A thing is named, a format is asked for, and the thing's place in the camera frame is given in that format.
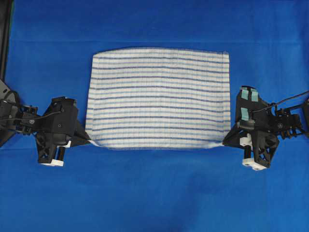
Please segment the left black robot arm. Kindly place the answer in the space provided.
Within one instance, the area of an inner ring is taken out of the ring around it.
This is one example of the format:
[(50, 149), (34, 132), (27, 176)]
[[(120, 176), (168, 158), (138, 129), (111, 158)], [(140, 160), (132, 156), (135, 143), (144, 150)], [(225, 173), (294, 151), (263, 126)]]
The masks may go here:
[(0, 2), (0, 144), (17, 133), (33, 135), (38, 163), (62, 167), (66, 148), (89, 144), (90, 137), (77, 119), (74, 99), (53, 98), (40, 116), (37, 107), (23, 105), (19, 94), (5, 84), (12, 7), (12, 0)]

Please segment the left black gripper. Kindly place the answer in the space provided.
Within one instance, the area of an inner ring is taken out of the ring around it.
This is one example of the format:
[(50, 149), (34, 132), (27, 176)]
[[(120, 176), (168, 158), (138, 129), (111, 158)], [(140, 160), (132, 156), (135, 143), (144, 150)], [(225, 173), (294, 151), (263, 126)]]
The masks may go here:
[[(42, 116), (39, 119), (39, 129), (35, 135), (36, 144), (37, 144), (37, 151), (38, 151), (38, 163), (44, 164), (47, 166), (62, 166), (63, 165), (63, 153), (60, 153), (60, 158), (56, 158), (56, 150), (57, 148), (63, 147), (67, 145), (56, 145), (53, 140), (52, 136), (44, 133), (42, 131), (42, 119), (47, 117)], [(86, 133), (85, 128), (79, 122), (76, 117), (70, 116), (71, 124), (74, 125), (74, 135), (69, 139), (71, 141), (70, 147), (80, 146), (80, 145), (87, 145), (90, 144), (90, 137)]]

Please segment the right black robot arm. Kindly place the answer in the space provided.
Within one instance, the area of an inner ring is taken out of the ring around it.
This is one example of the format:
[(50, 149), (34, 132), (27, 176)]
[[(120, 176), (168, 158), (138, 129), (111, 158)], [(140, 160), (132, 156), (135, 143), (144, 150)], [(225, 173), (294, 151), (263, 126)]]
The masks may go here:
[(300, 115), (291, 113), (295, 109), (301, 109), (308, 120), (308, 101), (279, 109), (276, 103), (262, 100), (255, 88), (242, 86), (236, 99), (235, 124), (223, 139), (223, 145), (242, 149), (244, 166), (255, 171), (267, 169), (280, 143), (279, 137), (291, 139), (309, 134)]

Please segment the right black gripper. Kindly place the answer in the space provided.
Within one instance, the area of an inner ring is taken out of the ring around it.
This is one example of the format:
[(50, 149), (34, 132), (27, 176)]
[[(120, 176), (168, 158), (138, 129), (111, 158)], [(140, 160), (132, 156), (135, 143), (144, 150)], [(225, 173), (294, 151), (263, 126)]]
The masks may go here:
[(254, 113), (260, 111), (265, 111), (267, 116), (262, 126), (255, 127), (254, 130), (242, 130), (238, 125), (234, 125), (223, 139), (224, 146), (243, 148), (242, 164), (255, 171), (270, 167), (272, 157), (279, 145), (279, 140), (271, 127), (270, 121), (273, 114), (269, 104), (261, 110), (254, 111)]

